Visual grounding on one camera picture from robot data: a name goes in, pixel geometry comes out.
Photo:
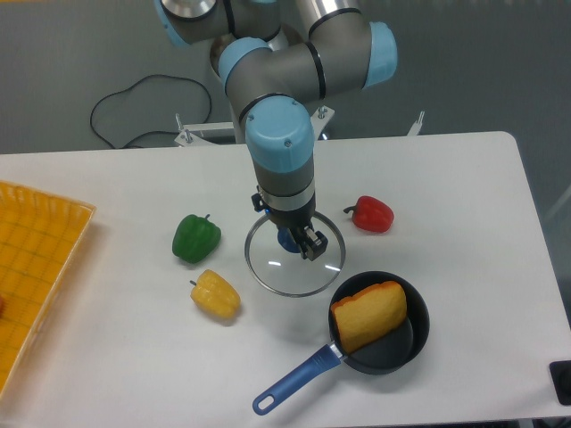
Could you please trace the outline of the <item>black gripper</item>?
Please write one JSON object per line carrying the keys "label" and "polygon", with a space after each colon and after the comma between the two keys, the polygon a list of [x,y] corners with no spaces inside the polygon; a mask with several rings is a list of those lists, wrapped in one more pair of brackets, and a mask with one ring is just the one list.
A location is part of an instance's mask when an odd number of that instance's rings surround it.
{"label": "black gripper", "polygon": [[315,196],[301,208],[295,210],[277,210],[271,208],[262,197],[255,193],[252,204],[256,212],[264,211],[276,226],[290,230],[290,234],[303,259],[314,261],[327,249],[328,239],[320,231],[313,229],[312,218],[315,214]]}

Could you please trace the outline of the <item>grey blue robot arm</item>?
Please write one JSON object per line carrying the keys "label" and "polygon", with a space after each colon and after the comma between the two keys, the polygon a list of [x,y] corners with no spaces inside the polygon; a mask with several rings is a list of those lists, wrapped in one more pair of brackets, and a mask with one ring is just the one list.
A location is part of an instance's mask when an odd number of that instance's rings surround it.
{"label": "grey blue robot arm", "polygon": [[290,45],[276,1],[159,1],[155,10],[174,44],[229,36],[216,70],[257,178],[254,208],[285,229],[305,259],[327,248],[317,231],[313,150],[317,133],[306,103],[390,79],[393,32],[367,21],[355,1],[300,1],[307,34]]}

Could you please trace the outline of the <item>white metal robot base frame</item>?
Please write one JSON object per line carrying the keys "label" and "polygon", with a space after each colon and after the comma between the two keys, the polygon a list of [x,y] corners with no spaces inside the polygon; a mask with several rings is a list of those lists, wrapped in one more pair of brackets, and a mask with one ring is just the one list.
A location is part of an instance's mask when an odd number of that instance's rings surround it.
{"label": "white metal robot base frame", "polygon": [[[325,129],[335,116],[335,110],[326,105],[319,106],[310,117],[316,140],[327,140]],[[178,112],[174,115],[177,123],[178,135],[174,143],[180,147],[207,146],[211,144],[243,144],[244,135],[241,128],[235,128],[233,121],[215,122],[212,124],[182,123]]]}

